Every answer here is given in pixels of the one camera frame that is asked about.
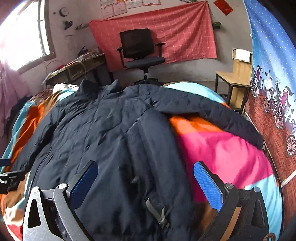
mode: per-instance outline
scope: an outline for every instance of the certificate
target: certificate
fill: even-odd
[[[102,11],[102,14],[103,14],[103,18],[104,19],[111,18],[111,17],[114,17],[115,16],[112,5],[108,5],[108,6],[102,7],[101,8],[101,11]]]
[[[125,2],[117,2],[117,3],[113,4],[113,9],[114,9],[115,15],[120,15],[120,14],[128,12],[126,9]]]
[[[102,7],[105,7],[105,6],[108,6],[108,5],[111,5],[113,3],[116,3],[116,0],[101,0],[101,6]]]
[[[160,5],[160,0],[143,0],[143,6]]]
[[[134,8],[143,6],[143,0],[126,0],[126,8]]]

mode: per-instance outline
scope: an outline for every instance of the window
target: window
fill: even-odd
[[[18,6],[0,26],[2,53],[20,73],[56,57],[49,27],[49,0],[30,0]]]

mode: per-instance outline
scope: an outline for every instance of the jacket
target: jacket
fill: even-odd
[[[94,240],[190,240],[193,198],[166,116],[189,113],[262,147],[251,123],[205,97],[153,85],[122,90],[117,81],[106,87],[83,81],[41,121],[12,171],[31,170],[28,199],[32,187],[56,188],[96,161],[99,175],[75,210]],[[148,199],[159,213],[164,208],[169,227],[158,225]]]

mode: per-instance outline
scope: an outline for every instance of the red paper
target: red paper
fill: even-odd
[[[163,46],[166,63],[217,57],[206,1],[116,19],[92,20],[89,26],[98,46],[105,53],[111,72],[123,69],[117,51],[121,47],[119,33],[138,28],[150,29],[155,44],[166,43]]]
[[[217,0],[214,4],[227,16],[233,11],[233,8],[225,0]]]

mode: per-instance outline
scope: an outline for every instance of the window frame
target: window frame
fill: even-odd
[[[29,0],[24,7],[19,11],[18,15],[20,15],[31,3],[38,1],[38,31],[39,31],[39,38],[40,38],[40,45],[41,45],[41,49],[42,52],[45,53],[44,50],[44,43],[42,40],[42,35],[41,35],[41,24],[40,22],[43,20],[40,20],[40,7],[41,7],[41,0]],[[47,55],[43,55],[40,58],[33,60],[27,64],[25,64],[24,66],[20,67],[18,69],[18,73],[19,74],[23,74],[25,72],[27,72],[28,70],[35,68],[36,66],[40,65],[41,63],[43,63],[44,61],[49,61],[52,60],[54,58],[57,57],[56,53],[55,53],[55,49],[54,49],[54,44],[52,41],[52,33],[50,30],[50,22],[49,22],[49,0],[44,0],[44,21],[45,21],[45,32],[46,32],[46,36],[47,36],[47,42],[48,42],[48,46],[49,46],[49,51],[50,54]]]

